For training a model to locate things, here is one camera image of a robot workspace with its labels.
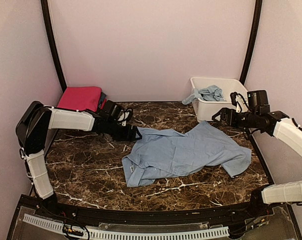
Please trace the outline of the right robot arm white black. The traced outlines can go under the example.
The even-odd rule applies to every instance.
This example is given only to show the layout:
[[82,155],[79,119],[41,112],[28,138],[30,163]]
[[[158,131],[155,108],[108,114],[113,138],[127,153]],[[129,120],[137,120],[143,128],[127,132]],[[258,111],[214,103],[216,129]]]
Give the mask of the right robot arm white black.
[[[302,128],[295,119],[281,111],[236,112],[234,109],[222,108],[212,116],[212,120],[223,126],[238,129],[256,129],[261,133],[282,141],[302,157]],[[302,204],[302,180],[283,184],[273,184],[255,191],[253,200],[246,205],[246,213],[256,217],[265,209],[265,205],[277,203]]]

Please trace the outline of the light blue button shirt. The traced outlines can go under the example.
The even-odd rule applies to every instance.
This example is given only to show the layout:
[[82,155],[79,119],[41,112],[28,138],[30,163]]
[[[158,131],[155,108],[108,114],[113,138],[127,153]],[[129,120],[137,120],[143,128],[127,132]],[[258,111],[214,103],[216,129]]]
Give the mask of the light blue button shirt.
[[128,187],[153,184],[156,179],[186,177],[203,167],[221,165],[230,177],[251,164],[252,151],[238,145],[206,121],[187,133],[140,127],[142,138],[122,159]]

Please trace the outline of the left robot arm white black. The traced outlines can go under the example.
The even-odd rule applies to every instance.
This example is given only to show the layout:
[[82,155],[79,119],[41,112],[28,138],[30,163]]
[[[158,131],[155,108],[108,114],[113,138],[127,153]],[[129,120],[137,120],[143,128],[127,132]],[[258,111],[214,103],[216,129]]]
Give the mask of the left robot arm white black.
[[43,105],[39,101],[30,104],[18,122],[15,133],[27,176],[33,183],[35,192],[44,200],[41,208],[49,217],[57,218],[61,214],[61,206],[50,199],[55,193],[45,166],[47,132],[51,129],[72,129],[107,134],[115,141],[137,141],[142,135],[136,126],[128,123],[132,116],[131,108],[124,109],[110,100],[97,111],[70,110]]

